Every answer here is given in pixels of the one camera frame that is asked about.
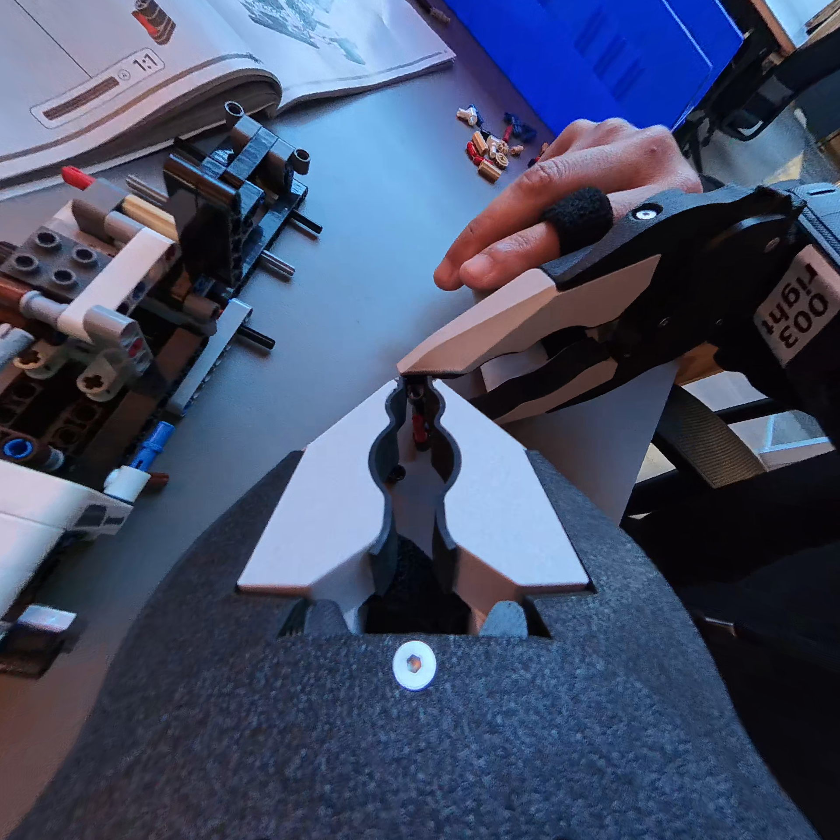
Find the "blue storage bin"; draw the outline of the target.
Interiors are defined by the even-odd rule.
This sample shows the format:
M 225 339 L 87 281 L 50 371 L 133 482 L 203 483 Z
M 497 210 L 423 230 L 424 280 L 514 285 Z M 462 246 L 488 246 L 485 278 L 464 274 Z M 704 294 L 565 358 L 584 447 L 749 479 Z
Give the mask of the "blue storage bin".
M 676 130 L 744 36 L 718 1 L 452 1 L 555 132 L 578 119 Z

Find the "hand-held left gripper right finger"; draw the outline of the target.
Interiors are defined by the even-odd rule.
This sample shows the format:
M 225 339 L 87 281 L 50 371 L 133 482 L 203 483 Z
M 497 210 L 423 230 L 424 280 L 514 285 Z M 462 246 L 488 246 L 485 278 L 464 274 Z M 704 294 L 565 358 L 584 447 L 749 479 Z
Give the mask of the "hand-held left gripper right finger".
M 469 607 L 469 632 L 478 634 L 500 602 L 589 589 L 528 450 L 442 381 L 427 384 L 432 464 L 444 480 L 434 570 Z

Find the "person's dark clothing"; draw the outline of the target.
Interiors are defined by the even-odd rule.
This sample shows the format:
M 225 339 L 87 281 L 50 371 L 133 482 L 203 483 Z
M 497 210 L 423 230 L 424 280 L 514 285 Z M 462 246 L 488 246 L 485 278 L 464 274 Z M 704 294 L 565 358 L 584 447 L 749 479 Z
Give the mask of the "person's dark clothing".
M 622 527 L 695 619 L 781 787 L 821 838 L 838 838 L 838 452 Z

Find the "pile of small lego pins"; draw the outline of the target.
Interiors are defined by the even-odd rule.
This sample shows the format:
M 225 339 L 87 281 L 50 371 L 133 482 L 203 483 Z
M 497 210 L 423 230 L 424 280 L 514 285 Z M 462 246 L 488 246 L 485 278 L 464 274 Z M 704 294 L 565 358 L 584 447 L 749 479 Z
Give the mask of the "pile of small lego pins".
M 512 112 L 503 113 L 498 132 L 491 130 L 490 122 L 473 103 L 458 108 L 455 117 L 469 130 L 464 146 L 466 159 L 479 178 L 490 185 L 498 184 L 511 162 L 521 159 L 538 138 L 536 128 Z

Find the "partly built lego truck model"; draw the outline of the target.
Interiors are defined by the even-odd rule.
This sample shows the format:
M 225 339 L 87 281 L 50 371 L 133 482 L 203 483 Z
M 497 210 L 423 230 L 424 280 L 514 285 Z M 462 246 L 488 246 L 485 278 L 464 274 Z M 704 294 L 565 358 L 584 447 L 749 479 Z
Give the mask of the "partly built lego truck model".
M 310 153 L 236 101 L 204 152 L 176 139 L 164 192 L 76 167 L 71 200 L 21 245 L 2 243 L 1 670 L 41 677 L 72 649 L 77 614 L 35 602 L 67 547 L 117 533 L 180 419 L 237 339 L 270 352 L 240 298 L 301 214 Z

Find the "black mesh office chair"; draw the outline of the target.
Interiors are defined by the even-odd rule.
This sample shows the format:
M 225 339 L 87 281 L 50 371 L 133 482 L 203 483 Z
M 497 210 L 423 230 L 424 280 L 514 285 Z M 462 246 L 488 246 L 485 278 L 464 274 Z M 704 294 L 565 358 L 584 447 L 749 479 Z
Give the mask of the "black mesh office chair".
M 675 385 L 652 442 L 672 468 L 636 483 L 626 515 L 645 516 L 671 501 L 719 490 L 833 451 L 820 427 L 816 427 L 815 436 L 774 444 L 774 420 L 788 413 L 781 403 L 766 396 L 714 411 Z M 755 453 L 732 428 L 760 419 L 770 423 L 765 444 Z

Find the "black red lego connector assembly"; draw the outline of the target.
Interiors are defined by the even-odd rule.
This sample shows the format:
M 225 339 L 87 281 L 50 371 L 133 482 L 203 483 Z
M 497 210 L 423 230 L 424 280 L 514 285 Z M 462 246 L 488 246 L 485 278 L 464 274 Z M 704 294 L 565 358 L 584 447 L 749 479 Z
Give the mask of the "black red lego connector assembly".
M 386 408 L 391 412 L 391 427 L 378 450 L 378 465 L 387 486 L 402 481 L 406 468 L 401 453 L 409 452 L 412 460 L 416 454 L 431 448 L 431 422 L 427 411 L 427 379 L 410 376 L 401 379 L 399 388 L 390 396 Z

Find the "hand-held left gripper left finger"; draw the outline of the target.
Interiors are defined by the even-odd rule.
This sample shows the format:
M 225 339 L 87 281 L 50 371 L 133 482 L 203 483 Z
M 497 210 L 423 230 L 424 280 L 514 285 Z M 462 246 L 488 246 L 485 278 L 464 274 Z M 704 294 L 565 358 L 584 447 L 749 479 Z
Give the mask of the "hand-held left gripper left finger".
M 242 592 L 333 602 L 354 634 L 383 595 L 398 536 L 385 485 L 399 466 L 403 381 L 388 381 L 313 440 L 292 470 L 240 574 Z

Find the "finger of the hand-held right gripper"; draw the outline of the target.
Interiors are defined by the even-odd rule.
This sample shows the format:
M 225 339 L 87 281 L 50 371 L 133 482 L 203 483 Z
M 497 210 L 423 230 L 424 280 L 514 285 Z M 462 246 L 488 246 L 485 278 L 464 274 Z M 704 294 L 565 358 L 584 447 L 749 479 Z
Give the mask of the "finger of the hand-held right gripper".
M 618 369 L 586 329 L 561 329 L 480 367 L 486 390 L 471 405 L 498 424 L 548 413 L 609 382 Z
M 561 329 L 614 321 L 649 286 L 660 258 L 563 290 L 543 270 L 529 269 L 430 335 L 396 369 L 402 376 L 464 375 Z

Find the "person's right hand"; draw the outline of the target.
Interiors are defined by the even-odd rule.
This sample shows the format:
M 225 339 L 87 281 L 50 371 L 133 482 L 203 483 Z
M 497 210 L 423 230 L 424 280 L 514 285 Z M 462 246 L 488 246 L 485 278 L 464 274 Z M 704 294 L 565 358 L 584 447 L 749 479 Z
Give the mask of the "person's right hand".
M 702 191 L 665 126 L 575 121 L 461 232 L 434 272 L 436 286 L 493 291 L 559 258 L 559 236 L 542 215 L 584 187 L 604 192 L 616 219 L 661 192 Z

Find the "black background office chair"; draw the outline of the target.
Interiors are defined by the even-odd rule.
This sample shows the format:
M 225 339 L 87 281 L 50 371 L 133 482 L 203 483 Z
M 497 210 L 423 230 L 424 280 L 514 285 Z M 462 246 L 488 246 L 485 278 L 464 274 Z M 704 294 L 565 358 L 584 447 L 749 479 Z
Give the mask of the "black background office chair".
M 701 151 L 715 133 L 739 142 L 754 140 L 794 100 L 839 69 L 839 31 L 804 45 L 778 65 L 742 70 L 727 84 L 715 83 L 674 131 L 677 144 L 699 175 Z

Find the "open lego instruction booklet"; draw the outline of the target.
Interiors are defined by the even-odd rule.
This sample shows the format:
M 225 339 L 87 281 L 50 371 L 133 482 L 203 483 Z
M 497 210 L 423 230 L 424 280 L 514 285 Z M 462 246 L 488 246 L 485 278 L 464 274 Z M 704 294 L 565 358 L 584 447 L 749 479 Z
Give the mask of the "open lego instruction booklet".
M 2 1 L 2 199 L 455 53 L 409 2 Z

